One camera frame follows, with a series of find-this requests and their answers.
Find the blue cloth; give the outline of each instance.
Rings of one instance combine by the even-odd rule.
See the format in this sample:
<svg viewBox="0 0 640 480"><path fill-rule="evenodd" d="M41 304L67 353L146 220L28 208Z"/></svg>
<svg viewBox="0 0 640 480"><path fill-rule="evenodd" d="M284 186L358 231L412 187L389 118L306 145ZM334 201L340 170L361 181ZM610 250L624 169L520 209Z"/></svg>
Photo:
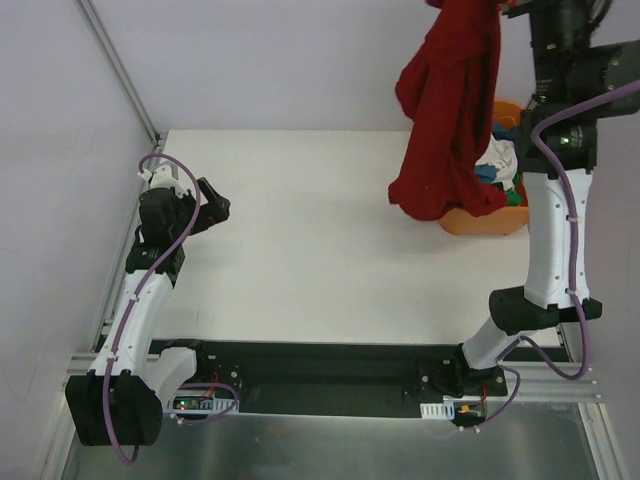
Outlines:
<svg viewBox="0 0 640 480"><path fill-rule="evenodd" d="M493 136L496 140L510 140L515 142L520 134L520 127L513 127L510 130L507 130L499 123L493 124Z"/></svg>
<svg viewBox="0 0 640 480"><path fill-rule="evenodd" d="M482 183L493 183L498 175L498 170L493 165L476 165L474 172Z"/></svg>

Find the gray wall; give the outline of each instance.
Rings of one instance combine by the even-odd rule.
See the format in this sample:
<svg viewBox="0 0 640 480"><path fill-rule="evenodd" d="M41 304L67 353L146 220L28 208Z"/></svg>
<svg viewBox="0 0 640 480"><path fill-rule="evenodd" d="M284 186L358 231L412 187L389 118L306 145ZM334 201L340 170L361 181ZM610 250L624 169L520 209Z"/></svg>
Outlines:
<svg viewBox="0 0 640 480"><path fill-rule="evenodd" d="M640 3L616 0L596 44L636 40ZM594 363L632 478L640 472L640 114L599 126L599 166L587 218L587 275L604 316L592 322Z"/></svg>
<svg viewBox="0 0 640 480"><path fill-rule="evenodd" d="M406 130L400 71L422 0L95 0L158 129ZM503 22L498 94L533 89L526 18Z"/></svg>
<svg viewBox="0 0 640 480"><path fill-rule="evenodd" d="M150 146L74 2L0 2L0 478L37 478Z"/></svg>

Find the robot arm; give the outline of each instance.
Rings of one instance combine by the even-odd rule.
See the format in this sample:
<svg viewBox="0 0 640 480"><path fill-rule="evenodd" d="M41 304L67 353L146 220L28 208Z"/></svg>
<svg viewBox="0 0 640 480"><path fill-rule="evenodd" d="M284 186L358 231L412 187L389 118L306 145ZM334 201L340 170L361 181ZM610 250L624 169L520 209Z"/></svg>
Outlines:
<svg viewBox="0 0 640 480"><path fill-rule="evenodd" d="M490 378L520 340L536 346L528 338L536 331L580 322L587 345L586 320L602 315L602 304L590 297L584 268L597 120L640 109L640 41L590 45L610 3L603 2L597 12L592 11L595 2L584 0L503 4L509 17L529 15L536 76L534 105L522 112L516 141L529 201L529 273L524 286L492 292L489 319L459 347L448 371L431 377L443 393L461 396L469 385Z"/></svg>
<svg viewBox="0 0 640 480"><path fill-rule="evenodd" d="M127 257L124 289L111 331L88 374L72 376L65 389L84 445L111 443L102 405L102 385L110 363L111 419L121 445L151 445L160 432L163 408L197 369L196 352L187 347L168 348L155 363L147 362L159 312L173 291L185 259L182 245L176 248L174 244L188 228L196 208L191 192L173 177L168 164L159 166L149 180L149 190L140 196L141 224ZM190 235L229 217L229 201L206 179L200 178L197 183L208 203L200 206ZM150 272L172 246L171 253ZM136 295L145 277L144 288ZM119 328L125 319L124 328ZM112 351L114 342L118 345L116 354Z"/></svg>

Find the wire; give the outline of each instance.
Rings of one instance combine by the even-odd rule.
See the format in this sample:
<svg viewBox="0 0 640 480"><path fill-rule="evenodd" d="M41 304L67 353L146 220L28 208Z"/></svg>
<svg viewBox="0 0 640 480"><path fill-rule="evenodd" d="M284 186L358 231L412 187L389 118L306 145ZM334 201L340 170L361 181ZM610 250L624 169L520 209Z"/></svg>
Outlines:
<svg viewBox="0 0 640 480"><path fill-rule="evenodd" d="M218 412L215 415L209 415L206 418L203 418L201 420L187 420L184 417L182 417L179 421L180 424L200 425L203 423L213 422L215 420L218 420L221 417L224 417L227 413L229 413L231 410L236 408L236 406L238 405L238 392L232 386L225 385L224 383L185 383L180 388L206 388L206 387L222 388L224 390L227 390L228 392L231 392L231 394L233 395L233 402L231 402L231 405L229 405L227 408L225 408L221 412Z"/></svg>
<svg viewBox="0 0 640 480"><path fill-rule="evenodd" d="M147 162L147 160L150 160L152 158L157 158L157 157L169 160L170 162L180 167L184 171L184 173L187 174L187 176L193 183L193 188L195 190L195 197L196 197L196 205L193 210L193 215L191 216L191 220L189 220L189 223L187 224L184 231L180 234L180 236L176 239L176 241L173 242L173 244L162 255L160 255L160 257L158 257L158 259L153 263L153 265L151 265L151 267L149 268L149 270L147 270L147 272L144 274L142 279L140 279L138 286L135 288L133 292L133 298L129 300L129 303L127 303L127 307L125 308L124 314L122 315L122 320L120 321L120 324L118 325L118 329L116 330L116 334L113 339L113 344L111 345L111 352L113 353L114 358L118 353L120 339L122 338L124 329L127 325L127 322L129 321L131 312L133 311L133 307L136 304L135 298L137 298L137 296L140 294L140 292L144 288L144 285L147 283L151 275L155 273L156 268L158 268L160 264L162 264L162 262L164 262L165 259L169 257L169 255L171 255L171 253L176 248L178 248L178 246L180 246L180 244L182 244L182 242L189 236L191 229L196 223L198 213L200 212L201 200L200 200L200 188L198 187L198 181L196 180L196 177L193 175L193 173L191 173L191 170L189 170L184 164L182 164L182 162L178 161L177 159L165 153L159 153L159 152L151 153L149 155L142 157L142 159L138 163L138 170L140 171L140 173L144 172L144 164L145 162ZM131 458L127 457L127 455L122 450L122 446L118 442L118 437L116 436L115 428L113 426L113 419L111 417L111 407L109 405L109 383L111 381L111 375L113 372L114 358L109 358L107 360L107 367L104 373L104 380L102 383L102 413L104 415L104 422L107 428L107 435L109 436L109 441L111 442L111 446L113 447L113 450L115 451L116 456L125 465L132 465L138 458L140 447L136 445L134 447L133 455L131 456Z"/></svg>
<svg viewBox="0 0 640 480"><path fill-rule="evenodd" d="M569 209L569 216L572 218L576 218L577 206L576 199L573 194L573 189L571 188L571 182L569 181L569 177L567 176L567 172L565 171L562 162L557 157L557 155L549 148L549 146L544 143L540 134L543 130L554 125L558 122L571 118L575 115L579 115L587 110L591 110L593 108L597 108L606 103L613 102L614 100L618 100L619 98L625 97L627 95L632 95L634 93L640 92L640 80L636 80L635 82L631 82L624 87L617 88L610 92L604 93L602 95L598 95L597 97L591 98L585 102L574 105L573 107L569 107L555 115L546 118L542 122L540 122L533 129L531 133L531 138L533 143L540 149L540 151L547 157L549 162L553 165L553 167L558 172L558 178L560 179L560 183L562 185L562 190L567 199L567 206ZM587 319L584 313L584 309L582 308L582 303L580 302L580 297L576 292L577 288L577 259L578 259L578 246L579 246L579 231L578 231L578 223L570 222L571 225L571 238L570 238L570 247L569 247L569 295L573 300L573 304L578 313L578 321L580 324L580 336L582 340L582 363L580 365L580 369L577 373L571 375L566 372L563 372L558 368L557 365L553 363L551 358L547 355L547 353L540 347L533 339L527 336L518 337L511 345L504 349L504 351L496 358L496 363L501 364L502 360L509 355L519 344L521 341L529 343L534 350L540 355L542 360L553 370L557 375L567 380L579 380L588 370L589 359L591 356L591 342L589 338L589 327L587 325ZM504 413L504 411L511 405L518 395L520 391L521 384L521 376L520 372L517 370L508 367L506 365L501 365L502 369L506 372L511 373L516 377L516 384L513 387L513 391L509 399L505 402L500 409L494 413L491 417L487 418L483 425L486 425L488 422L491 422L498 418L500 415Z"/></svg>
<svg viewBox="0 0 640 480"><path fill-rule="evenodd" d="M600 3L600 8L597 9L596 13L596 4ZM609 14L609 10L611 9L611 5L613 4L613 0L602 0L598 2L598 0L594 0L591 3L590 8L590 17L589 21L589 34L592 34L596 31L596 29L600 26L605 17Z"/></svg>
<svg viewBox="0 0 640 480"><path fill-rule="evenodd" d="M200 397L202 400L209 400L211 397L213 397L213 394L216 391L216 387L214 384L218 383L218 372L213 372L213 375L211 375L211 382L211 387L209 387L207 393Z"/></svg>

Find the cable clip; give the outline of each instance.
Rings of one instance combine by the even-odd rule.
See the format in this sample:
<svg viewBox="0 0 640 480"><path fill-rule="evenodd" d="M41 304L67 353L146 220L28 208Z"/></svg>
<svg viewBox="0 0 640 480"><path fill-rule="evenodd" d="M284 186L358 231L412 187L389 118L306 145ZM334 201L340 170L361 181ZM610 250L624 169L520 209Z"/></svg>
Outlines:
<svg viewBox="0 0 640 480"><path fill-rule="evenodd" d="M145 182L148 182L149 180L151 180L151 177L153 177L153 173L151 173L151 170L145 168L142 172L138 172L138 176L141 177Z"/></svg>

